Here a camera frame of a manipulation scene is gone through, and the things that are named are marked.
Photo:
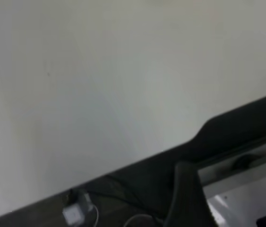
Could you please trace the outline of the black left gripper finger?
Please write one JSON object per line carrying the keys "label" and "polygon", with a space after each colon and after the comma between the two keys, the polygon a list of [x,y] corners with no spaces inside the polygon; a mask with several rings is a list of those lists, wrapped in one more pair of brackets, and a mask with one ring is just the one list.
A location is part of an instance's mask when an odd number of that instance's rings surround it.
{"label": "black left gripper finger", "polygon": [[196,167],[178,162],[174,168],[174,191],[166,227],[213,227],[210,211]]}

